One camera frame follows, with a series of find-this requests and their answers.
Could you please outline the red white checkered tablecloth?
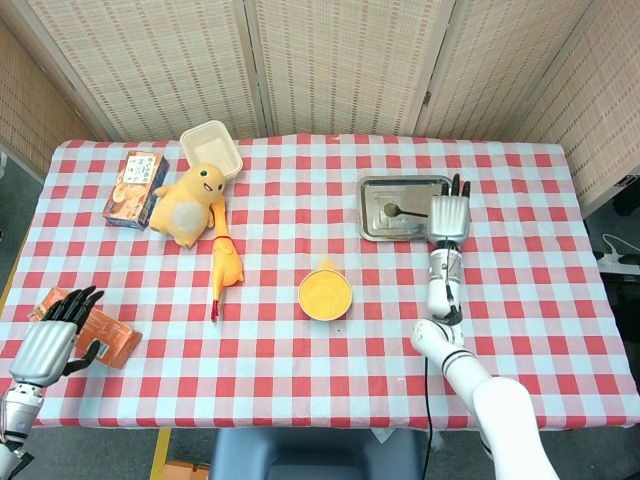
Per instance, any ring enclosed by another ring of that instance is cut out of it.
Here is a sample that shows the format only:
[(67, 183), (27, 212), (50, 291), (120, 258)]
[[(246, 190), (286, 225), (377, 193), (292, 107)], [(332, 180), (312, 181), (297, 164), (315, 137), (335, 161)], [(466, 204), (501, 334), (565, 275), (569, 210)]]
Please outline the red white checkered tablecloth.
[(558, 145), (299, 134), (238, 144), (225, 191), (244, 264), (210, 318), (212, 235), (189, 250), (102, 210), (133, 150), (54, 152), (0, 315), (0, 392), (34, 307), (95, 285), (142, 338), (122, 369), (93, 364), (44, 396), (41, 426), (466, 428), (440, 370), (412, 348), (428, 313), (423, 242), (361, 237), (369, 175), (459, 174), (465, 346), (531, 393), (548, 429), (631, 426), (640, 395)]

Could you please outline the beige takeaway container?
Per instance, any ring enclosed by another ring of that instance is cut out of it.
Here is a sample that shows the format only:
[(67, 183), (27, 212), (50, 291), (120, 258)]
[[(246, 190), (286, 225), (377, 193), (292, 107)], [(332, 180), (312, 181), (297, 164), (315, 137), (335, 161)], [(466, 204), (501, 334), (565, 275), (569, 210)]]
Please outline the beige takeaway container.
[(211, 120), (182, 133), (180, 145), (190, 166), (209, 163), (227, 180), (234, 179), (243, 168), (243, 159), (226, 126)]

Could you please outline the orange blue biscuit box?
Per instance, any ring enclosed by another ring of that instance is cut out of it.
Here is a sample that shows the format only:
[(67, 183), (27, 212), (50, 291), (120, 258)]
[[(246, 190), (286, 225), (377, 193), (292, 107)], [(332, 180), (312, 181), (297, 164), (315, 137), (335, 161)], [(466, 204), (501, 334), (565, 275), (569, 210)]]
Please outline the orange blue biscuit box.
[(129, 151), (102, 212), (106, 223), (145, 230), (168, 168), (161, 153)]

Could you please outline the small orange floor box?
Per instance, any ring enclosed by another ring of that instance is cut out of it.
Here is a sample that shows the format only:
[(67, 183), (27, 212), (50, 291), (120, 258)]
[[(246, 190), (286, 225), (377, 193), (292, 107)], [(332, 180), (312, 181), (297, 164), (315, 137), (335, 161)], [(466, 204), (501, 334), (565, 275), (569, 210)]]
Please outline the small orange floor box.
[(209, 480), (207, 465), (170, 461), (164, 465), (162, 480)]

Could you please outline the stainless steel tray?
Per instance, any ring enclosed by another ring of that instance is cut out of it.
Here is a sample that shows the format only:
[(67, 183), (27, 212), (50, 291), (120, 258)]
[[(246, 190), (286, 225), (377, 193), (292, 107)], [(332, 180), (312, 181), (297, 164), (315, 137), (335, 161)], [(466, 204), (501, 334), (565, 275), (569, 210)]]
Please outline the stainless steel tray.
[(433, 196), (439, 195), (444, 184), (452, 180), (442, 175), (382, 175), (366, 176), (357, 184), (361, 236), (370, 241), (426, 240), (428, 218), (401, 215), (389, 218), (384, 213), (386, 203), (401, 209), (430, 213)]

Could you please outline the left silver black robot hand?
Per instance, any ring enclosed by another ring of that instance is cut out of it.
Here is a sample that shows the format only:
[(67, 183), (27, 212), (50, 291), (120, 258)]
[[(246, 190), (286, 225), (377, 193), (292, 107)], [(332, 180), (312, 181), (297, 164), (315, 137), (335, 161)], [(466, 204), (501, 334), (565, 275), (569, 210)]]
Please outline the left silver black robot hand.
[(70, 357), (91, 310), (103, 295), (102, 290), (92, 285), (55, 301), (28, 330), (9, 369), (13, 380), (46, 388), (61, 376), (86, 369), (99, 353), (99, 340), (93, 340), (80, 359)]

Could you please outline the blue chair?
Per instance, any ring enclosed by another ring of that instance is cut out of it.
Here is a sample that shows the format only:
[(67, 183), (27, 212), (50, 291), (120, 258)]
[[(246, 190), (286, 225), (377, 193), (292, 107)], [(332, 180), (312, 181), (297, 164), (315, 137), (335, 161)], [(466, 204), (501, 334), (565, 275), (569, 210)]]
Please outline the blue chair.
[(423, 480), (421, 435), (396, 429), (243, 427), (216, 436), (209, 480)]

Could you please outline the black equipment by screen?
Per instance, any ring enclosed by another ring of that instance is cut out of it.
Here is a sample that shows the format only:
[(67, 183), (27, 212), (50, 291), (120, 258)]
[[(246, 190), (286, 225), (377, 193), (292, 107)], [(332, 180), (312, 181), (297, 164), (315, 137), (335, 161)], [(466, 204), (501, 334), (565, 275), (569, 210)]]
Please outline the black equipment by screen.
[(614, 211), (620, 216), (630, 216), (640, 208), (640, 174), (623, 177), (615, 187), (618, 193), (612, 201)]

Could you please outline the dark metal spoon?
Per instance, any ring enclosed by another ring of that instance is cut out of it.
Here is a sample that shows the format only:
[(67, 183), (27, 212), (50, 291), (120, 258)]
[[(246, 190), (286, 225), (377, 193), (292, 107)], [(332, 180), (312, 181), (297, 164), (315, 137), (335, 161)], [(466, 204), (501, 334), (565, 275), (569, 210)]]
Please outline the dark metal spoon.
[(391, 203), (391, 202), (386, 203), (384, 205), (383, 210), (384, 210), (385, 215), (387, 217), (389, 217), (389, 218), (396, 218), (396, 217), (399, 217), (401, 215), (411, 216), (411, 217), (416, 217), (416, 218), (428, 218), (429, 217), (429, 215), (425, 214), (425, 213), (403, 210), (398, 205), (396, 205), (394, 203)]

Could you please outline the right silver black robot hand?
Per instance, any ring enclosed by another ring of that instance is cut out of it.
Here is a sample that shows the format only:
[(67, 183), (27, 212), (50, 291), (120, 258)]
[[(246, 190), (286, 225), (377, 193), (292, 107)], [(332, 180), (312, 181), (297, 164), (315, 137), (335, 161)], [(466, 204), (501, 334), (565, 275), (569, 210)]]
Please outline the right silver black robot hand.
[(427, 238), (436, 248), (459, 247), (469, 236), (470, 186), (455, 174), (451, 186), (443, 185), (430, 205)]

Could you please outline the woven folding screen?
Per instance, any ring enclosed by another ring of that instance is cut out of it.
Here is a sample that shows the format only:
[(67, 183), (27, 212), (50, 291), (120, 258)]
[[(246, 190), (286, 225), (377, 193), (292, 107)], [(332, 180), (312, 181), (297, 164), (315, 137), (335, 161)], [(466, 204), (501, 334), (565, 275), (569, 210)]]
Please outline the woven folding screen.
[(640, 197), (640, 0), (0, 0), (97, 139), (368, 133), (562, 146)]

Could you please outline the black case by table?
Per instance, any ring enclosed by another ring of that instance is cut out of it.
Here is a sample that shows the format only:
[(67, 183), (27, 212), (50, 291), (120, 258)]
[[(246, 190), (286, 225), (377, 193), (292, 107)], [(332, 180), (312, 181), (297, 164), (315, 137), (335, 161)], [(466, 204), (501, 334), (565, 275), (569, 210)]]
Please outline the black case by table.
[(622, 340), (640, 344), (640, 275), (600, 276)]

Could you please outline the yellow rubber chicken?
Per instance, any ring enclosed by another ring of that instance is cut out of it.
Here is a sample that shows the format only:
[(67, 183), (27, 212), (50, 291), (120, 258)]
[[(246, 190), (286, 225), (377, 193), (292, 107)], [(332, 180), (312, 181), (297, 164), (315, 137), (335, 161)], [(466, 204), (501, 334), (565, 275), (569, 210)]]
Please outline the yellow rubber chicken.
[(220, 315), (223, 289), (244, 281), (243, 264), (234, 245), (226, 221), (226, 201), (221, 196), (211, 205), (214, 218), (214, 239), (212, 250), (211, 321), (216, 322)]

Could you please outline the flat orange carton box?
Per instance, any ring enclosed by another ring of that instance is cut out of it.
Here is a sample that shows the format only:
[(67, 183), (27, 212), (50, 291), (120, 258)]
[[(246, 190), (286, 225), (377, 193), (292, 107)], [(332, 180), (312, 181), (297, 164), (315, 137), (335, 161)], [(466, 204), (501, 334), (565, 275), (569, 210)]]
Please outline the flat orange carton box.
[[(44, 301), (35, 309), (36, 322), (41, 320), (55, 301), (64, 298), (67, 294), (69, 293), (57, 287), (52, 288)], [(111, 319), (97, 310), (94, 305), (89, 319), (76, 340), (70, 359), (80, 359), (88, 350), (90, 343), (93, 340), (99, 340), (101, 348), (93, 361), (98, 360), (106, 366), (120, 368), (129, 358), (140, 337), (138, 332), (120, 321)]]

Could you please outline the yellow plush toy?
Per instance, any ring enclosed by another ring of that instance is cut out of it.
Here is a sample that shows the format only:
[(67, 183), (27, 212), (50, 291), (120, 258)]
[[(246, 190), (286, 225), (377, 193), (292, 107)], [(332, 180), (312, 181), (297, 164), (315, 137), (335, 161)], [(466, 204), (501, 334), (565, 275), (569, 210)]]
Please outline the yellow plush toy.
[(169, 235), (179, 246), (190, 249), (206, 229), (214, 227), (211, 205), (223, 196), (225, 184), (218, 167), (209, 163), (194, 165), (176, 183), (154, 191), (157, 200), (150, 229)]

